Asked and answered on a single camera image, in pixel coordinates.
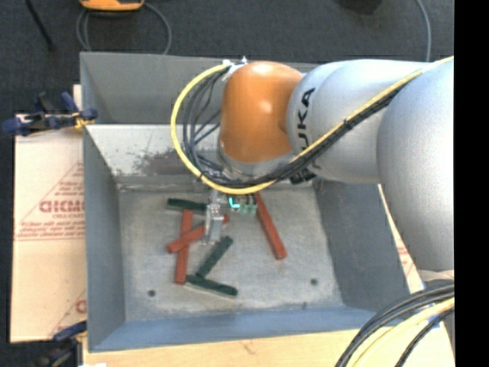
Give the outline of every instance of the yellow cable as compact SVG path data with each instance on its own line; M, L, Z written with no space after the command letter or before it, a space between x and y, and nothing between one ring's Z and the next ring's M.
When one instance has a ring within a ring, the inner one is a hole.
M370 358L376 351L378 351L379 348L385 346L385 344L389 340L392 340L393 338L398 336L405 335L406 331L413 328L415 325L418 325L420 323L424 323L426 325L427 322L423 322L423 321L428 320L430 317L433 317L436 314L443 313L444 311L447 311L454 306L455 306L455 298L452 297L444 302L440 302L434 306L422 310L418 314L403 321L402 323L399 323L392 329L380 335L378 338L375 339L375 341L373 341L372 344L369 345L368 348L366 348L360 354L360 356L356 359L356 361L353 358L351 358L349 364L352 367L362 367L365 364L366 360Z
M182 162L186 165L186 167L200 180L205 183L207 186L211 187L212 189L216 189L220 192L227 193L227 194L249 194L249 193L254 193L258 192L259 190L262 190L266 187L269 187L271 184L275 183L275 181L271 182L266 182L266 183L261 183L259 185L253 186L253 187L247 187L247 188L231 188L231 187L225 187L222 185L219 185L206 176L202 175L202 172L189 160L189 158L185 155L185 152L183 151L182 147L180 146L178 137L176 135L176 117L178 116L178 112L180 110L180 107L183 103L183 100L187 96L187 94L190 92L190 90L196 86L199 82L204 80L207 76L210 76L216 72L219 72L221 70L224 70L230 66L230 63L223 63L221 65L215 66L213 68L209 68L208 70L202 72L198 76L196 76L190 83L188 83L185 88L182 90L178 98L176 99L175 106L173 107L171 119L170 119L170 132L171 132L171 139L173 142L173 145L175 147L175 150L182 160Z
M440 64L443 64L447 61L453 60L453 56L445 58L443 60L436 61L435 63L431 63L428 66L428 69L433 68L434 66L438 66ZM178 98L176 99L175 106L173 107L171 119L170 119L170 132L171 132L171 139L173 142L173 146L175 147L175 150L182 160L182 162L186 165L186 167L196 176L198 177L203 183L205 183L207 186L211 187L212 189L216 189L220 192L227 193L227 194L251 194L251 193L256 193L260 190L263 190L277 182L277 180L271 180L266 183L260 183L258 185L254 185L252 187L243 187L243 188L233 188L233 187L227 187L220 185L218 183L215 183L214 181L210 180L206 176L202 175L201 170L199 170L191 161L190 159L186 156L185 152L183 151L182 147L180 146L180 142L178 140L178 137L176 135L176 117L178 116L178 112L180 110L180 107L183 104L183 100L186 98L187 94L190 92L190 90L196 86L198 83L200 83L202 80L204 80L207 76L210 76L216 72L219 72L221 70L224 70L228 67L231 66L231 63L223 63L221 65L209 68L208 70L202 72L198 76L196 76L193 80L191 80L185 88L182 90ZM321 143L324 142L329 136L331 136L336 129L340 128L342 125L345 123L350 122L353 118L355 118L357 115L362 113L365 109L368 109L370 106L372 106L374 103L378 102L380 99L384 98L385 96L389 95L392 91L395 89L398 89L399 87L405 85L408 83L410 80L413 80L414 78L418 77L421 75L423 72L425 72L425 69L420 69L417 70L413 73L411 73L408 76L405 76L395 84L387 87L384 91L378 93L374 98L372 98L370 101L366 102L361 108L355 110L352 114L350 114L349 117L346 118L343 122L340 122L337 124L334 128L332 128L329 132L327 132L325 135L323 135L321 138L318 140L314 141L309 147L307 147L305 150L300 152L298 155L296 155L289 163L294 162L298 158L302 157L305 154L308 154L311 152L314 148L318 147L321 145Z

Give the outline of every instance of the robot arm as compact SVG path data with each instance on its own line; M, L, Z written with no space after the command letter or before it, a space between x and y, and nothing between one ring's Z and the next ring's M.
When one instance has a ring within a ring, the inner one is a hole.
M203 73L181 92L173 127L191 88L227 69ZM195 129L184 149L176 133L173 143L197 177L228 194L259 191L304 171L380 184L417 268L452 270L453 70L453 59L352 60L306 75L285 64L245 64L222 97L220 165L196 153Z

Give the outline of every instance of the cable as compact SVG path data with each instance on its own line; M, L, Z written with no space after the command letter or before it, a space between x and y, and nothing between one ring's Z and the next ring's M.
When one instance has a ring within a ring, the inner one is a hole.
M360 354L356 362L352 364L352 367L361 367L364 364L365 360L367 360L379 348L384 346L388 341L403 335L408 329L412 328L413 326L418 325L425 320L428 320L430 317L433 317L436 314L440 314L449 309L452 309L454 306L455 298L452 297L434 306L428 307L425 310L422 310L421 312L412 316L411 318L403 321L402 323L399 323L394 328L388 330L387 332L376 338L376 340L368 348L366 348L366 350L363 351L362 354Z
M447 300L454 296L455 285L454 283L450 283L418 291L385 307L363 325L343 352L335 367L346 367L360 346L376 333L377 330L387 325L392 320L403 317L419 308Z
M426 55L425 55L425 61L428 63L429 59L431 57L431 25L429 23L428 14L426 13L426 10L425 10L421 0L414 0L414 1L417 3L419 9L421 10L421 13L423 15L423 19L424 19L425 24L426 24Z
M426 334L429 333L431 329L433 329L436 325L438 325L440 322L442 322L449 314L453 313L455 311L455 308L448 309L444 313L439 314L437 317L433 318L428 325L424 327L417 335L414 337L414 339L411 341L411 343L406 347L406 350L404 353L401 355L399 360L397 361L396 365L394 367L403 367L404 363L406 363L407 358L410 357L411 353L413 352L414 348L416 348L416 345L418 345L419 341L421 341Z
M156 7L154 7L150 3L144 3L144 7L148 8L151 10L163 23L166 32L167 32L167 42L165 43L164 50L161 52L161 54L167 54L168 51L171 48L172 44L172 31L171 31L171 26L170 23L168 22L167 18L163 15L163 13L158 10ZM78 38L78 42L82 46L83 50L87 51L92 51L92 45L90 44L89 41L89 18L92 16L92 13L90 11L87 11L86 9L83 9L78 18L76 19L76 37Z

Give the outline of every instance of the gray bin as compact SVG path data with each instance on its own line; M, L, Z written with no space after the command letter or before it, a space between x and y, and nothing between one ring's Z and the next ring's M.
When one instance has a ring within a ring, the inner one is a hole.
M317 180L262 193L286 246L276 260L256 218L231 214L234 243L209 274L233 299L174 284L181 213L168 198L205 202L208 189L174 153L171 107L221 60L82 53L89 350L92 352L358 329L409 293L376 185ZM314 66L290 64L307 72ZM211 108L220 104L220 86ZM207 140L212 150L215 138ZM204 220L194 216L194 226ZM189 273L211 245L191 245Z

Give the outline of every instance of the gray metal surface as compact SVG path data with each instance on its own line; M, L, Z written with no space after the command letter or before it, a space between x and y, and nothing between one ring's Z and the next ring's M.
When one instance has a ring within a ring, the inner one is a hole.
M205 202L208 195L119 194L128 321L342 304L312 187L263 194L288 252L284 260L274 258L256 218L230 214L223 235L234 243L208 278L236 287L234 299L174 284L176 255L165 245L179 236L181 212L166 208L170 197ZM204 222L194 219L194 227ZM188 273L196 273L211 251L210 243L193 243Z
M454 268L454 62L399 93L378 133L379 171L390 212L417 268Z
M188 60L171 60L84 57L84 99L102 109L84 138L91 351L359 328L372 310L408 292L378 190L357 195L357 187L342 183L336 191L279 183L263 192L289 254L283 261L274 259L255 218L231 214L224 231L235 243L209 278L235 286L235 299L173 284L175 256L164 247L178 236L181 215L167 210L166 200L203 201L208 189L181 164L168 125L141 125L158 123L159 99L172 98L164 84L157 88L166 70L183 85L196 74L195 62L190 69ZM134 86L120 72L126 66L140 73ZM149 87L141 78L147 66L154 74ZM169 121L170 108L162 110ZM203 147L214 151L216 139L209 136ZM367 222L358 215L364 206ZM196 216L199 222L204 218ZM210 248L191 246L189 273Z

